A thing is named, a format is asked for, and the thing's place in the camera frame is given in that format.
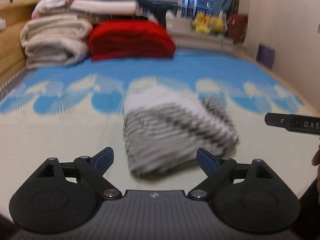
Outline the person's right hand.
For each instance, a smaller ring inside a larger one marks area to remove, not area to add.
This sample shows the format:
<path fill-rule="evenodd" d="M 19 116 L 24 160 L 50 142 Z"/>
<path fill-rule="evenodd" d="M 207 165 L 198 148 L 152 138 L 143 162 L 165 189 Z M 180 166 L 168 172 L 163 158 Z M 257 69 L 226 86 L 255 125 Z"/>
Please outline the person's right hand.
<path fill-rule="evenodd" d="M 320 164 L 320 150 L 318 150 L 312 158 L 312 166 L 318 166 Z"/>

